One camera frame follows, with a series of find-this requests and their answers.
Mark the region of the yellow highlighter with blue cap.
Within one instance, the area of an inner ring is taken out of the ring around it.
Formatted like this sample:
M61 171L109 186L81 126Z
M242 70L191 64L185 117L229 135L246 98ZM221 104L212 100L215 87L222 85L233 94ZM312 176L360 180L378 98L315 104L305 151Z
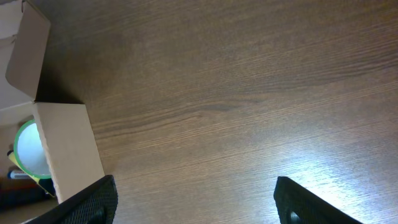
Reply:
M17 159L16 159L16 155L14 153L13 150L8 151L7 152L7 157L8 159L14 163L18 168L20 168L21 171L23 171L23 173L25 173L27 176L29 176L32 180L35 181L35 183L42 188L47 194L49 194L51 197L56 197L56 193L55 193L55 188L53 185L53 181L52 178L49 177L37 177L34 176L32 174L29 174L27 171L25 171L22 166L18 163Z

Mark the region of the green tape roll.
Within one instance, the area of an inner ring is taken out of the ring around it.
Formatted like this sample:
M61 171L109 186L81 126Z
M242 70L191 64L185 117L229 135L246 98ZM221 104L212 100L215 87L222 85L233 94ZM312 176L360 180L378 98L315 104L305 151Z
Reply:
M29 174L37 177L51 177L47 158L34 119L24 123L14 140L14 153L18 163Z

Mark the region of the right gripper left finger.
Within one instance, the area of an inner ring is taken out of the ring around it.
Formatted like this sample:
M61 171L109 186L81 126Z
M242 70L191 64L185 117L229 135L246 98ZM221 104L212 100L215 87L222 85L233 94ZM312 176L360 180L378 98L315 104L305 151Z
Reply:
M118 206L114 177L106 175L28 224L112 224Z

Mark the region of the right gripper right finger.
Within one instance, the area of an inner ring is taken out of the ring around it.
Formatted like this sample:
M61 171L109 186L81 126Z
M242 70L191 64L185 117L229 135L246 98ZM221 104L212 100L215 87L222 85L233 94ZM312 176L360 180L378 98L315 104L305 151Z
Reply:
M282 224L361 224L288 177L277 178L274 200Z

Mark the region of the brown cardboard box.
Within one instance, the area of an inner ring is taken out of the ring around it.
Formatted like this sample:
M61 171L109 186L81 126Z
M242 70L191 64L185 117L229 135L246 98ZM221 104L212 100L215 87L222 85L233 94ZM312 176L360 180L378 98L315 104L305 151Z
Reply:
M83 104L37 100L50 21L29 1L1 4L1 222L25 223L104 176ZM20 127L34 119L56 197L34 180L8 179L20 170L8 157Z

